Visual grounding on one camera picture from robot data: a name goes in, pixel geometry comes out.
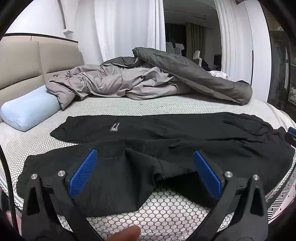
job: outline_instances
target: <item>white patterned mattress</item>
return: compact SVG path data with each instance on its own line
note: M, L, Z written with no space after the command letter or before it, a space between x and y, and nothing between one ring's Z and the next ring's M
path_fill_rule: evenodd
M280 126L286 130L296 128L296 124L284 112L273 106L251 99L244 106L217 102L219 100L197 94L165 96L155 99L137 101L125 97L103 98L89 97L83 101L73 102L64 111L43 121L27 132L13 129L5 123L0 123L0 144L3 148L16 186L24 161L28 155L37 155L49 150L75 145L51 137L50 132L66 121L68 116L79 115L158 115L158 114L201 114L215 112L231 112L236 114L256 115L270 123L273 128ZM268 219L272 222L295 196L294 162L283 180L271 191L266 200L268 203ZM0 185L7 191L3 168L0 164ZM15 203L22 209L23 200L15 192ZM87 220L104 238L130 225L141 228L142 240L184 240L198 227L208 214L209 209L191 202L184 196L174 192L169 187L157 187L143 206L132 213L122 213L106 217L89 217ZM225 217L220 230L227 227L232 214ZM61 224L70 229L64 217L59 216Z

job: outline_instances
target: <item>headboard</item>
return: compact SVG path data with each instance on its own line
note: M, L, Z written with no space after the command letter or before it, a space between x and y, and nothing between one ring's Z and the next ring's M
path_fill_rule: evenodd
M84 65L84 61L77 42L40 36L3 37L0 41L0 108L5 102L44 85L45 78L79 65Z

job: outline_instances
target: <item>blue clamp pad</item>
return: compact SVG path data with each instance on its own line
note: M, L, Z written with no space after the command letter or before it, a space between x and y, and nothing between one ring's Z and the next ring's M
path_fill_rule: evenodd
M87 182L93 168L98 162L98 152L95 149L88 154L78 170L69 181L69 195L71 198L78 196Z
M288 132L296 136L296 129L294 129L293 127L289 127Z
M222 195L221 182L198 151L194 152L194 165L209 194L219 199Z

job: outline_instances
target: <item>dark gray comforter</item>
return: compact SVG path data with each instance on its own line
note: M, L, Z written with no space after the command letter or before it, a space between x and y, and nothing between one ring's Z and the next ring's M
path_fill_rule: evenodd
M45 85L64 109L78 97L127 96L144 100L197 91L218 99L246 104L252 88L211 76L191 60L151 48L133 49L135 57L118 57L101 65L83 65L49 78Z

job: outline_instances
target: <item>olive curtain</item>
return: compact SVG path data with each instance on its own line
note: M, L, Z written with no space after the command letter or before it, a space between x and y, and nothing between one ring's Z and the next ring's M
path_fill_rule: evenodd
M205 57L205 27L186 23L186 58L192 60L196 50L200 51L200 58Z

